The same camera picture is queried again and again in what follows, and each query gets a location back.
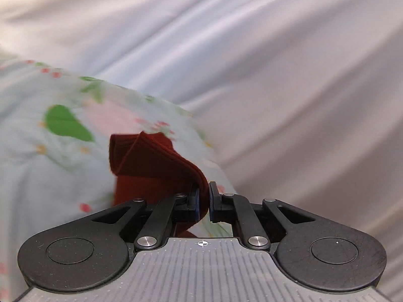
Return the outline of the red knit garment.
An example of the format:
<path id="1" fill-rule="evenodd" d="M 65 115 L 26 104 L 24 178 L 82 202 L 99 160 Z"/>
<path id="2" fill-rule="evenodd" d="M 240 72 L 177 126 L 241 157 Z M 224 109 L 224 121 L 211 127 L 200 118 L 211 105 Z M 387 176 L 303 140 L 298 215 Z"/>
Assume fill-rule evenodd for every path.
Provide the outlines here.
<path id="1" fill-rule="evenodd" d="M 200 217 L 209 207 L 208 182 L 203 172 L 174 150 L 163 133 L 113 134 L 109 165 L 116 176 L 113 204 L 142 198 L 156 205 L 175 194 L 199 190 Z"/>

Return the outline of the floral light blue bedsheet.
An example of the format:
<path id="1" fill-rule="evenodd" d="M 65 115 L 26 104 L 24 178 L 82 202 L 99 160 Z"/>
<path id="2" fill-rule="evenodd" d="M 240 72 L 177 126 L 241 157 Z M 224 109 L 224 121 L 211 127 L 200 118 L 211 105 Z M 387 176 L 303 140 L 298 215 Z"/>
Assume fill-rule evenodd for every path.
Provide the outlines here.
<path id="1" fill-rule="evenodd" d="M 157 97 L 1 53 L 1 300 L 26 290 L 17 264 L 32 235 L 112 205 L 112 134 L 162 132 L 215 181 L 233 185 L 191 114 Z"/>

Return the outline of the white curtain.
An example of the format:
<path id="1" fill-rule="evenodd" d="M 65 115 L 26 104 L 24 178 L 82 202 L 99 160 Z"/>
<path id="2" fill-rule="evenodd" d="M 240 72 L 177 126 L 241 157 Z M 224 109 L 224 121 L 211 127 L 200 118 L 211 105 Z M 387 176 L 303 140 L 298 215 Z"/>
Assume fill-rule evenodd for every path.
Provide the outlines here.
<path id="1" fill-rule="evenodd" d="M 1 53 L 191 114 L 233 192 L 376 237 L 402 300 L 402 0 L 1 0 Z"/>

